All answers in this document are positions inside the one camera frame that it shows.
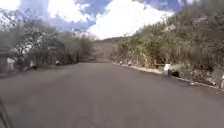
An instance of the blue sky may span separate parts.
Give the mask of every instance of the blue sky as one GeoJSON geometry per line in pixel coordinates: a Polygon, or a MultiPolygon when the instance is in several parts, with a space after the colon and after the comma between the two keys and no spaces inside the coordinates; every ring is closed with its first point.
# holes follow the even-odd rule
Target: blue sky
{"type": "MultiPolygon", "coordinates": [[[[0,0],[0,8],[34,10],[63,29],[84,29],[100,39],[133,34],[183,7],[184,0],[0,0]]],[[[186,0],[191,4],[197,0],[186,0]]]]}

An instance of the cloud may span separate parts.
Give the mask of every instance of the cloud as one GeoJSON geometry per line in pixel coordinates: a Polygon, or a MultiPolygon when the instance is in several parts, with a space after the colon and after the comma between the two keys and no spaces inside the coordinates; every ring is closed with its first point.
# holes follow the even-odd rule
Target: cloud
{"type": "Polygon", "coordinates": [[[94,19],[91,15],[81,12],[87,7],[89,4],[79,4],[74,0],[50,0],[48,12],[51,18],[60,16],[67,22],[86,22],[88,19],[94,19]]]}
{"type": "Polygon", "coordinates": [[[88,29],[100,39],[134,34],[144,25],[171,16],[172,11],[159,11],[150,5],[132,0],[113,0],[104,14],[96,16],[96,24],[88,29]]]}
{"type": "Polygon", "coordinates": [[[20,0],[0,0],[0,8],[16,10],[20,5],[20,0]]]}
{"type": "Polygon", "coordinates": [[[190,5],[193,4],[194,2],[200,2],[201,0],[178,0],[178,3],[181,5],[184,5],[184,3],[190,5]]]}

